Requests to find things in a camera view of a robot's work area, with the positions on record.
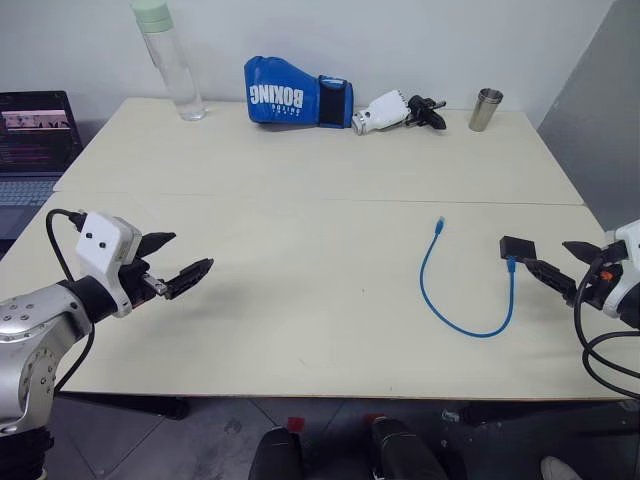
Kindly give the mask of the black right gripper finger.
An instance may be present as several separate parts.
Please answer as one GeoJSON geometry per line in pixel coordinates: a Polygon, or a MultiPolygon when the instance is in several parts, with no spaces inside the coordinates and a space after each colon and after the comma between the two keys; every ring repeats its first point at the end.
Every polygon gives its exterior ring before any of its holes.
{"type": "Polygon", "coordinates": [[[576,259],[583,263],[594,263],[596,260],[606,260],[606,253],[604,250],[591,243],[584,241],[565,241],[562,245],[576,259]]]}
{"type": "Polygon", "coordinates": [[[543,260],[524,259],[523,263],[537,280],[559,293],[568,306],[574,306],[577,293],[574,279],[543,260]]]}

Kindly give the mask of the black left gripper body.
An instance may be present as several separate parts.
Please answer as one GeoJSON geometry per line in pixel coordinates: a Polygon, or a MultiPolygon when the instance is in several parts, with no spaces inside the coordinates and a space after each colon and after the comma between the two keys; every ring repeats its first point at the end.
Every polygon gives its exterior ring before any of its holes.
{"type": "Polygon", "coordinates": [[[156,296],[163,297],[168,290],[162,280],[149,273],[149,269],[150,265],[137,257],[119,269],[118,279],[133,307],[139,307],[156,296]]]}

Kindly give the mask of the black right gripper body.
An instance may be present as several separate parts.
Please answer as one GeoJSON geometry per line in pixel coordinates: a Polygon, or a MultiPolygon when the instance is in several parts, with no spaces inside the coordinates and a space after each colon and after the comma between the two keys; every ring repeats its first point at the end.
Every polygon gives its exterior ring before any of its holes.
{"type": "Polygon", "coordinates": [[[586,263],[589,265],[589,270],[582,280],[585,287],[581,295],[576,295],[575,306],[587,303],[602,310],[606,298],[622,278],[622,261],[628,258],[625,243],[618,240],[602,249],[606,253],[605,261],[596,260],[594,263],[586,263]]]}

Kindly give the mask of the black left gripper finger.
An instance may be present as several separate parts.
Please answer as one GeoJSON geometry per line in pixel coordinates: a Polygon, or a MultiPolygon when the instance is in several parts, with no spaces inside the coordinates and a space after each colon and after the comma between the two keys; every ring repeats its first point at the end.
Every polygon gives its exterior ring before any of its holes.
{"type": "Polygon", "coordinates": [[[153,254],[175,237],[176,234],[174,232],[154,232],[143,235],[135,252],[134,258],[142,259],[153,254]]]}
{"type": "Polygon", "coordinates": [[[177,276],[165,282],[164,298],[173,300],[197,285],[209,273],[213,264],[212,258],[205,258],[182,269],[177,276]]]}

